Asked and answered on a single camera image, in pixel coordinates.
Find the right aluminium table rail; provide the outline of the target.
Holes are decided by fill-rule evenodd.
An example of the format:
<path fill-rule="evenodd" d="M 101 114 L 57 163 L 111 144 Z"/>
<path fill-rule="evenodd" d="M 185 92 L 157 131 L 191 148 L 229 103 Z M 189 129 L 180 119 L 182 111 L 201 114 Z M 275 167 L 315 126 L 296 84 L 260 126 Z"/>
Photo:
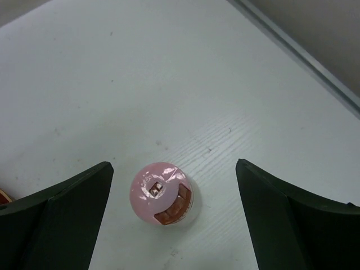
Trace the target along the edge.
<path fill-rule="evenodd" d="M 229 1 L 229 3 L 250 20 L 262 33 L 275 42 L 297 64 L 302 66 L 356 118 L 359 118 L 359 97 L 317 61 L 303 46 L 292 39 L 292 37 L 249 1 Z"/>

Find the pink cap spice bottle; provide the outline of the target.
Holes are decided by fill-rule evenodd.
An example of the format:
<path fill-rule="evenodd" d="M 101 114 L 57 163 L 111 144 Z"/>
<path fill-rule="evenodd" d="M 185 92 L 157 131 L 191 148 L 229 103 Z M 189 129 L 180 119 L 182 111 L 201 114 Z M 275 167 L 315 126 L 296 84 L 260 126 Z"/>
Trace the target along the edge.
<path fill-rule="evenodd" d="M 166 162 L 142 168 L 130 186 L 134 213 L 156 226 L 185 226 L 200 213 L 202 198 L 197 183 L 182 169 Z"/>

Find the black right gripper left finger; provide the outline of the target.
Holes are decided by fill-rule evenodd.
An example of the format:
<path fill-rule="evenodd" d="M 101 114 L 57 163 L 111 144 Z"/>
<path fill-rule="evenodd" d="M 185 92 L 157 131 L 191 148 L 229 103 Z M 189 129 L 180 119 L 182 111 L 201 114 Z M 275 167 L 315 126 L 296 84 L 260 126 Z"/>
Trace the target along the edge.
<path fill-rule="evenodd" d="M 1 269 L 88 269 L 114 169 L 103 161 L 1 205 Z"/>

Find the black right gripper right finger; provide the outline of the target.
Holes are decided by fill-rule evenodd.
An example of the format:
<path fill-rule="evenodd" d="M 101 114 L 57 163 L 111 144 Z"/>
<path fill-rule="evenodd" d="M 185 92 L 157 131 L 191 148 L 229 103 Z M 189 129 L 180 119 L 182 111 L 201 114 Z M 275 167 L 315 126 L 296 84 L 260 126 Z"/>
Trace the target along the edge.
<path fill-rule="evenodd" d="M 359 269 L 359 207 L 240 159 L 236 177 L 259 269 Z"/>

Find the round red lacquer tray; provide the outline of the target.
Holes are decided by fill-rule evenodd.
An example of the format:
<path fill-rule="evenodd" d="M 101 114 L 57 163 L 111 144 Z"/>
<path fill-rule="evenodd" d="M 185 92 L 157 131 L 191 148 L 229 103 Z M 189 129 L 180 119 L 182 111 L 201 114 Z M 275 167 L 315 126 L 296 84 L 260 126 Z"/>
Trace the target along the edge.
<path fill-rule="evenodd" d="M 3 190 L 0 190 L 0 204 L 8 204 L 12 202 L 12 198 L 8 196 Z"/>

